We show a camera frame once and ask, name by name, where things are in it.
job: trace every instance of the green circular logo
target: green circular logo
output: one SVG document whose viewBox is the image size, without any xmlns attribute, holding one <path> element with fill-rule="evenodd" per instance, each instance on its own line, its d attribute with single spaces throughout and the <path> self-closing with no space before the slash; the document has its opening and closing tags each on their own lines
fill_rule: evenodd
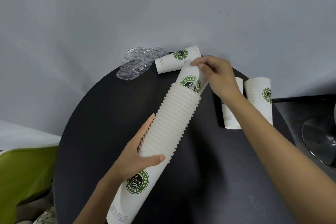
<svg viewBox="0 0 336 224">
<path fill-rule="evenodd" d="M 185 59 L 186 56 L 188 55 L 188 51 L 187 50 L 182 50 L 179 52 L 174 52 L 174 57 L 177 59 Z"/>
<path fill-rule="evenodd" d="M 262 95 L 268 103 L 270 103 L 270 104 L 272 103 L 272 95 L 271 95 L 271 89 L 270 88 L 264 89 L 264 91 L 262 92 Z"/>
<path fill-rule="evenodd" d="M 134 175 L 132 178 L 126 180 L 126 188 L 132 194 L 142 192 L 148 185 L 149 177 L 145 170 Z"/>
<path fill-rule="evenodd" d="M 201 82 L 195 76 L 187 76 L 183 78 L 180 84 L 184 87 L 191 89 L 195 93 L 199 93 L 201 89 Z"/>
</svg>

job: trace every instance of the fabric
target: fabric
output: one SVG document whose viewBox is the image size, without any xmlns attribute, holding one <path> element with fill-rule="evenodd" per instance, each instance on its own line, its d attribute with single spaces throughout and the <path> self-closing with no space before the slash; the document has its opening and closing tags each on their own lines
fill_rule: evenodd
<svg viewBox="0 0 336 224">
<path fill-rule="evenodd" d="M 52 187 L 57 148 L 15 149 L 0 154 L 1 224 L 15 223 L 15 207 L 20 202 Z"/>
<path fill-rule="evenodd" d="M 33 224 L 57 224 L 56 208 L 52 207 L 45 211 Z"/>
</svg>

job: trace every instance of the black round table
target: black round table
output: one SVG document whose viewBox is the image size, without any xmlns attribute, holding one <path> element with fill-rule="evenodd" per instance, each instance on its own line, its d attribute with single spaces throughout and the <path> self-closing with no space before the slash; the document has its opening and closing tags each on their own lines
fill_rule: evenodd
<svg viewBox="0 0 336 224">
<path fill-rule="evenodd" d="M 115 69 L 82 99 L 59 145 L 54 200 L 59 224 L 73 223 L 126 143 L 156 113 L 179 71 L 155 65 L 132 81 Z M 248 78 L 235 70 L 237 77 Z M 292 143 L 273 107 L 274 126 Z M 224 128 L 221 101 L 207 86 L 175 154 L 136 223 L 295 223 L 242 130 Z"/>
</svg>

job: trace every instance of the upright paper cup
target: upright paper cup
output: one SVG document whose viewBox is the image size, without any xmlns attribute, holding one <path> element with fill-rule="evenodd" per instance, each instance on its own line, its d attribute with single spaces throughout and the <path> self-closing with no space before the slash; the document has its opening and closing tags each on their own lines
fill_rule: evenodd
<svg viewBox="0 0 336 224">
<path fill-rule="evenodd" d="M 185 61 L 175 83 L 192 90 L 200 96 L 208 82 L 198 66 L 191 66 L 190 61 Z"/>
<path fill-rule="evenodd" d="M 271 80 L 265 77 L 249 79 L 244 87 L 248 101 L 273 125 Z"/>
<path fill-rule="evenodd" d="M 201 56 L 197 45 L 188 47 L 179 52 L 174 52 L 155 60 L 157 72 L 159 74 L 180 70 L 184 61 L 193 61 Z"/>
<path fill-rule="evenodd" d="M 243 79 L 236 77 L 236 82 L 238 84 L 239 90 L 243 93 Z M 227 129 L 241 129 L 240 124 L 238 123 L 236 117 L 233 115 L 231 110 L 226 106 L 222 101 L 222 111 L 224 118 L 224 125 Z"/>
</svg>

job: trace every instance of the hand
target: hand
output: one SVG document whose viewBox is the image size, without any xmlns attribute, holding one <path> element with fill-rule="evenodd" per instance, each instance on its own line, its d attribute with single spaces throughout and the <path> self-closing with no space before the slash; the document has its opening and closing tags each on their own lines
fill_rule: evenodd
<svg viewBox="0 0 336 224">
<path fill-rule="evenodd" d="M 137 153 L 140 140 L 146 133 L 153 119 L 154 114 L 148 118 L 136 135 L 126 144 L 119 158 L 114 162 L 113 166 L 105 175 L 107 178 L 118 179 L 120 183 L 122 183 L 141 170 L 147 167 L 156 166 L 166 159 L 165 155 L 142 158 Z"/>
<path fill-rule="evenodd" d="M 195 59 L 191 62 L 191 65 L 198 65 L 208 79 L 213 92 L 219 96 L 223 102 L 227 102 L 241 95 L 229 61 L 207 55 Z"/>
</svg>

